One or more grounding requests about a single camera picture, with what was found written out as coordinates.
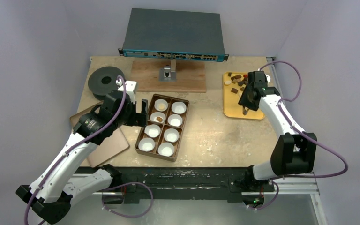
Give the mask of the dark chocolate piece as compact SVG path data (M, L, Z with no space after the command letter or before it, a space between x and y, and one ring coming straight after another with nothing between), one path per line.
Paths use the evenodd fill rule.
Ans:
M232 92L232 93L235 93L235 94L237 94L237 93L238 93L238 91L239 91L239 90L238 90L238 89L236 89L236 88L232 88L232 89L231 89L231 92Z

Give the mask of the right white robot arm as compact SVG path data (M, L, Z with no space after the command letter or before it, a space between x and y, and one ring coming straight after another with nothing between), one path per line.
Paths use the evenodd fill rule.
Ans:
M249 166L241 185L256 191L270 179L284 175L310 173L315 162L317 138L299 126L281 102L279 91L268 86L263 71L248 73L248 83L239 105L243 112L261 110L278 137L269 161Z

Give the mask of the metal tweezers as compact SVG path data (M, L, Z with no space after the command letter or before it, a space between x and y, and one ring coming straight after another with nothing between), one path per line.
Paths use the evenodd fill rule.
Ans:
M246 116L247 114L248 114L248 111L249 111L249 108L247 108L247 107L243 107L242 108L242 114L244 115L244 116Z

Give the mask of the brown chocolate box tray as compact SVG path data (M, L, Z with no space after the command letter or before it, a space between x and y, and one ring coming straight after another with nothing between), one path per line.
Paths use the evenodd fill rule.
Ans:
M157 99L165 99L168 103L169 103L169 107L166 111L162 112L165 114L165 122L164 123L158 123L158 122L153 122L150 120L150 115L154 112L158 112L155 108L154 108L154 102L157 100ZM167 120L168 120L168 117L172 114L175 114L172 112L171 110L171 106L172 106L172 103L174 102L177 102L177 101L181 101L181 102L184 102L187 106L187 111L183 114L179 114L182 118L183 118L183 123L180 127L175 127L175 126L171 126L168 124ZM138 143L141 139L143 138L147 138L149 136L147 136L145 133L144 133L144 129L145 127L141 128L140 130L140 133L139 133L139 136L136 140L136 144L135 144L135 151L138 153L138 154L141 154L141 155L146 155L146 156L149 156L149 157L153 157L153 158L159 158L159 159L162 159L162 160L166 160L166 161L171 161L171 162L174 162L176 161L177 159L177 155L180 151L180 143L181 143L181 139L182 139L182 135L183 135L183 131L184 131L184 128L185 128L185 124L186 124L186 121L187 121L187 116L188 116L188 111L190 109L190 102L186 99L181 99L181 98L177 98L177 97L170 97L170 96L165 96L165 95L160 95L160 94L154 94L152 96L152 99L151 99L151 103L148 107L148 114L147 114L147 125L151 125L151 124L156 124L158 126L160 126L161 128L161 133L158 137L156 138L152 138L154 141L155 141L155 148L154 150L152 151L142 151L142 150L139 150L138 149ZM174 148L175 148L175 152L174 154L171 156L171 157L165 157L165 156L162 156L162 155L159 155L158 154L158 147L160 146L160 144L164 143L164 142L167 142L164 140L164 132L169 129L169 128L174 128L176 130L178 130L178 132L180 133L180 137L178 139L177 142L175 143L171 143Z

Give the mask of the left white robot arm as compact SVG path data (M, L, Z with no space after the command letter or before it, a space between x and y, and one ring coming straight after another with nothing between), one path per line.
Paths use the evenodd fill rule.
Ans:
M43 222L55 224L72 206L97 191L114 192L125 189L122 174L111 165L100 167L79 182L68 184L80 164L103 141L122 125L145 127L148 100L142 99L141 112L136 112L134 91L113 91L82 115L58 156L31 184L21 185L16 194L27 203L23 222L28 224L33 210Z

